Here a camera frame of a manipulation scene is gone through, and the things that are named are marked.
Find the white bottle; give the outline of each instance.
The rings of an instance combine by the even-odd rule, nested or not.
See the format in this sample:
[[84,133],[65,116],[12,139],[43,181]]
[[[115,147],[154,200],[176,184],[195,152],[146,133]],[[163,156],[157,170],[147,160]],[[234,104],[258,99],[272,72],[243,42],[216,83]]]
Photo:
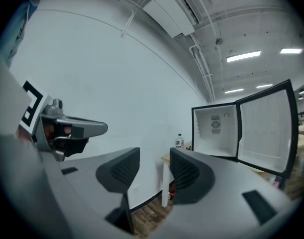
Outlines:
[[176,138],[175,147],[176,148],[184,148],[184,138],[182,137],[181,133],[179,133],[178,137]]

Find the mini fridge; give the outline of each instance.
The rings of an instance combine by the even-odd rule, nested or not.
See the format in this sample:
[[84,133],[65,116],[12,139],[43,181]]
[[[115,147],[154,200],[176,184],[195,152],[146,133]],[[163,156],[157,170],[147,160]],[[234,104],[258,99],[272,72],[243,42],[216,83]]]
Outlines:
[[298,144],[291,81],[233,103],[192,108],[192,150],[289,178]]

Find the wooden floor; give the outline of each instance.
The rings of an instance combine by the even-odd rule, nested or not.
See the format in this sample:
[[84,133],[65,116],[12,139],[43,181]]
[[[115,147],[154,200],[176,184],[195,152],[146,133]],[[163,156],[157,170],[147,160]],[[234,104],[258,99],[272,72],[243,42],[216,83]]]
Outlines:
[[[291,200],[304,195],[304,164],[301,164],[299,158],[296,158],[291,177],[286,182],[285,193]],[[148,238],[164,222],[173,206],[169,201],[168,206],[163,208],[161,202],[162,196],[159,196],[131,214],[136,236]]]

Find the table leg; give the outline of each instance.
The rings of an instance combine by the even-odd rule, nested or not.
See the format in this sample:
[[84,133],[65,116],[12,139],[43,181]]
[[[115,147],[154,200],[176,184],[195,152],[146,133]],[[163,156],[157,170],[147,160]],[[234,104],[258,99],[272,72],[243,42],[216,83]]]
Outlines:
[[168,190],[170,187],[170,167],[168,164],[163,163],[163,192],[162,192],[162,207],[167,206]]

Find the ceiling light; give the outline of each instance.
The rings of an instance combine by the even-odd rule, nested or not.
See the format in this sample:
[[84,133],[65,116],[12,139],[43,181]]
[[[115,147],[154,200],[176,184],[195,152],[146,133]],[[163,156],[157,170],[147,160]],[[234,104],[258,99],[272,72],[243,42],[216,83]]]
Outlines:
[[302,49],[282,49],[280,54],[300,54]]
[[272,85],[273,85],[273,84],[266,84],[266,85],[257,86],[256,88],[257,88],[257,89],[266,88],[266,87],[270,87],[270,86],[272,86]]
[[300,90],[299,90],[299,94],[300,94],[300,95],[304,94],[304,89],[300,89]]
[[236,60],[239,60],[239,59],[257,57],[257,56],[260,56],[260,53],[261,53],[261,51],[255,51],[255,52],[250,52],[250,53],[246,53],[246,54],[227,57],[227,63],[232,62],[232,61],[236,61]]
[[232,93],[232,92],[238,92],[238,91],[243,91],[243,89],[225,91],[225,94]]

